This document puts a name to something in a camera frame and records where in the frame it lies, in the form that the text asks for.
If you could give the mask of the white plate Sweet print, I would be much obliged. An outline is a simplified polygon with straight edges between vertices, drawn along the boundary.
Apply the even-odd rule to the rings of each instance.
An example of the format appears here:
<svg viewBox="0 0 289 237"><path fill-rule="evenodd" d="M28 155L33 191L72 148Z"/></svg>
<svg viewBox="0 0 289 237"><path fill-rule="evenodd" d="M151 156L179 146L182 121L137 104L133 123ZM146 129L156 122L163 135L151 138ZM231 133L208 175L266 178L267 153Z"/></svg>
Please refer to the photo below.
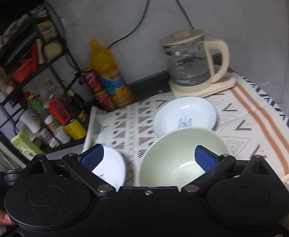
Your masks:
<svg viewBox="0 0 289 237"><path fill-rule="evenodd" d="M114 148L103 146L104 156L102 161L92 170L108 184L112 185L116 191L125 184L126 163L122 154Z"/></svg>

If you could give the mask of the pale green bowl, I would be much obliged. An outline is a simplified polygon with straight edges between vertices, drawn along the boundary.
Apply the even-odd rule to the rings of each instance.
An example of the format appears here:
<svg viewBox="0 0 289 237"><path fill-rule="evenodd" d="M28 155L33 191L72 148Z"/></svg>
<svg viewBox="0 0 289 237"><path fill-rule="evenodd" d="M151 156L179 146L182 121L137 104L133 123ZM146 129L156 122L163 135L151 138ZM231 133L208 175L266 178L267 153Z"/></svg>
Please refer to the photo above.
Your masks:
<svg viewBox="0 0 289 237"><path fill-rule="evenodd" d="M195 161L195 148L199 145L216 155L232 153L214 131L203 128L175 130L160 137L147 150L136 176L136 185L181 189L205 173Z"/></svg>

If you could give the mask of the white plate Bakery print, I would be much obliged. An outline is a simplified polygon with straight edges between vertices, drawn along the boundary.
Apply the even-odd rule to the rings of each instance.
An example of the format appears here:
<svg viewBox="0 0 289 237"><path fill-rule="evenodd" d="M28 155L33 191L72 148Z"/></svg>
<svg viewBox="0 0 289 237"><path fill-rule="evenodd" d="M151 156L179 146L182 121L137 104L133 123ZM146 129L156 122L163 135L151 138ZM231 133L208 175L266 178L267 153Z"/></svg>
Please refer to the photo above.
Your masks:
<svg viewBox="0 0 289 237"><path fill-rule="evenodd" d="M158 137L182 128L213 130L218 121L216 108L201 97L186 96L172 100L160 108L153 119Z"/></svg>

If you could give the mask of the green carton box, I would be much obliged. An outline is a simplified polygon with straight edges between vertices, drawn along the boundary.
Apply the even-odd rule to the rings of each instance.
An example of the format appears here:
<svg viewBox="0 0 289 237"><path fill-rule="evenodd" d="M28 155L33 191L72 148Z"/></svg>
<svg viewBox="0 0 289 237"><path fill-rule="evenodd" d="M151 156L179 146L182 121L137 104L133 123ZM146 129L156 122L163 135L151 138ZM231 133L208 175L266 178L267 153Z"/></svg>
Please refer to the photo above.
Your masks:
<svg viewBox="0 0 289 237"><path fill-rule="evenodd" d="M10 142L25 157L33 158L37 154L45 154L40 148L43 144L40 138L32 134L25 125Z"/></svg>

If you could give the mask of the dark soy sauce bottle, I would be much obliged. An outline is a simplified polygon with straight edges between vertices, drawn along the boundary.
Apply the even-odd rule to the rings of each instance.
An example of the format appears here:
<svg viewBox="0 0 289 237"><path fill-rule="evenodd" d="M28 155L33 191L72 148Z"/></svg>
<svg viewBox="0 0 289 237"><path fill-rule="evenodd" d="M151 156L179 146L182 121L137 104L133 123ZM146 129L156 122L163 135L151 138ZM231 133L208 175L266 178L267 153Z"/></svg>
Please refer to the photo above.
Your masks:
<svg viewBox="0 0 289 237"><path fill-rule="evenodd" d="M65 95L65 106L70 114L70 119L65 125L65 130L74 139L79 140L86 136L88 118L83 106L82 99L69 89Z"/></svg>

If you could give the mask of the patterned white table cloth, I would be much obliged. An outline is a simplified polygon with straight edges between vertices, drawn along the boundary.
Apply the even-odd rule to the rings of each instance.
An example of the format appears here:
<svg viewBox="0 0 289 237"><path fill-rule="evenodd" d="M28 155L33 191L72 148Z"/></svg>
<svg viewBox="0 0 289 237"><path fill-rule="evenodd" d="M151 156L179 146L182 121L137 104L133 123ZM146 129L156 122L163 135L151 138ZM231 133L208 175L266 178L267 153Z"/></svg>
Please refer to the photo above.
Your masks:
<svg viewBox="0 0 289 237"><path fill-rule="evenodd" d="M289 185L289 117L259 86L243 75L235 77L233 88L208 97L218 112L215 131L237 158L263 156ZM174 99L170 91L155 88L152 82L140 87L132 105L115 112L92 108L83 146L89 149L100 143L119 150L127 161L127 185L135 183L143 157L157 140L156 112Z"/></svg>

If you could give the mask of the lower red soda can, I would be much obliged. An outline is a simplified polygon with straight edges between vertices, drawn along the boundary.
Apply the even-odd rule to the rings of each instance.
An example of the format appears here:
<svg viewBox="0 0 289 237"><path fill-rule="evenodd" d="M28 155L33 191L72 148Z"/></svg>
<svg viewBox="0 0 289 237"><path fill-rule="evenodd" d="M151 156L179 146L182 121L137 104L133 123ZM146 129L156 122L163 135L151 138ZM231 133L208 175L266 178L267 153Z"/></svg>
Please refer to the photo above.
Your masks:
<svg viewBox="0 0 289 237"><path fill-rule="evenodd" d="M114 102L106 89L102 89L94 93L94 97L105 111L111 112L116 109L116 106L114 105Z"/></svg>

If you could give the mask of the red soda can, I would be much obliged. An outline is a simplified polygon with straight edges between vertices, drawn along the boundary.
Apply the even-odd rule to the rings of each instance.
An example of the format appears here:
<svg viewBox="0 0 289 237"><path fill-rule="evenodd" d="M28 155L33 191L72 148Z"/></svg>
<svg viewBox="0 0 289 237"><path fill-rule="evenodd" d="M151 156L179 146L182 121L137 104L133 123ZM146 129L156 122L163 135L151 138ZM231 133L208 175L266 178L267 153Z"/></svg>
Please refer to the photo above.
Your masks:
<svg viewBox="0 0 289 237"><path fill-rule="evenodd" d="M94 97L105 111L111 112L116 109L116 106L114 105L114 102L106 89L102 89L94 93Z"/></svg>
<svg viewBox="0 0 289 237"><path fill-rule="evenodd" d="M104 89L100 78L92 67L84 69L81 74L86 80L87 85L93 94L98 93Z"/></svg>

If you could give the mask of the cream kettle base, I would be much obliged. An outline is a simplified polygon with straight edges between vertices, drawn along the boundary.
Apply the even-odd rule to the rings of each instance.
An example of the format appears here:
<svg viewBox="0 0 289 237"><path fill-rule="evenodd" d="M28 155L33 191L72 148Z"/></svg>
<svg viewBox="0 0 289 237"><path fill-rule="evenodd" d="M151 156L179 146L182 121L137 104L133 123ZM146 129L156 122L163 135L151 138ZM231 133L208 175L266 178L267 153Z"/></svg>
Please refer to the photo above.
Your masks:
<svg viewBox="0 0 289 237"><path fill-rule="evenodd" d="M236 78L232 73L228 71L217 82L211 83L207 80L205 83L197 86L184 87L174 83L173 80L169 80L169 87L175 98L185 96L199 96L208 97L210 95L220 93L236 85Z"/></svg>

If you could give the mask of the upper red soda can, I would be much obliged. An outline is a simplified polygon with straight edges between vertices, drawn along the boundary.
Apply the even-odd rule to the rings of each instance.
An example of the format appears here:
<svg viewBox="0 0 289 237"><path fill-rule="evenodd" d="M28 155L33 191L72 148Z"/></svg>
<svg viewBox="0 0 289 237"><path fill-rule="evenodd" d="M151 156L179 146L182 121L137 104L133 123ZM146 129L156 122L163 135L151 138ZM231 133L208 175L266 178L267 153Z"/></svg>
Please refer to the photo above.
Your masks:
<svg viewBox="0 0 289 237"><path fill-rule="evenodd" d="M98 93L104 89L100 78L92 67L84 69L81 74L86 80L87 85L93 94Z"/></svg>

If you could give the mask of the orange juice bottle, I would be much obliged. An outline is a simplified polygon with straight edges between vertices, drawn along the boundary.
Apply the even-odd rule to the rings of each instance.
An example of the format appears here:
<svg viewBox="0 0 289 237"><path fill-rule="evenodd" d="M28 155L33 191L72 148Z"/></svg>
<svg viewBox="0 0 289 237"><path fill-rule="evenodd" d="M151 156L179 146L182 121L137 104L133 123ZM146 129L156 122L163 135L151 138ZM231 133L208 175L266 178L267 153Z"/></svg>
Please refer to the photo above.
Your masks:
<svg viewBox="0 0 289 237"><path fill-rule="evenodd" d="M133 95L127 86L112 52L98 43L89 42L91 47L90 62L102 84L110 94L115 106L122 108L133 102Z"/></svg>

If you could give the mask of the red tray on rack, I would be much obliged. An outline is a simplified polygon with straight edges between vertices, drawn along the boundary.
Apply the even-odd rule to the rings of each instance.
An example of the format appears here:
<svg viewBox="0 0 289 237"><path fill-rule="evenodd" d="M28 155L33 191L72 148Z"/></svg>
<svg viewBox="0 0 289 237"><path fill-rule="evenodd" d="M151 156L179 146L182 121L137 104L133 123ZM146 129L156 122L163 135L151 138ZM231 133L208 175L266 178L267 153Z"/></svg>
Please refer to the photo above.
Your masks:
<svg viewBox="0 0 289 237"><path fill-rule="evenodd" d="M39 65L39 56L36 44L32 45L30 55L31 57L26 59L26 61L12 74L11 78L14 82L21 83L37 69Z"/></svg>

